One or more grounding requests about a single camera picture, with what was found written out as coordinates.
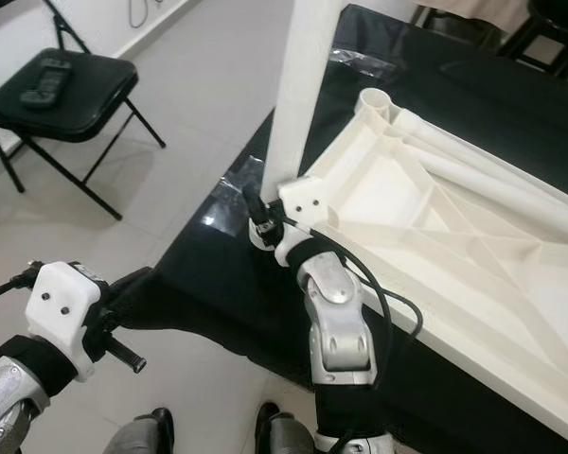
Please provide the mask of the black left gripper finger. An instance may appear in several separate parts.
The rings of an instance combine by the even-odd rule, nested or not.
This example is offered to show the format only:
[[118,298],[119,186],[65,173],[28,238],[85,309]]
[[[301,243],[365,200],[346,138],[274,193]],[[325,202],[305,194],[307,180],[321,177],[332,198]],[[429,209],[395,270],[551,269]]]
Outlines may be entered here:
[[118,278],[108,288],[110,306],[137,306],[144,299],[146,288],[153,281],[154,269],[144,267]]

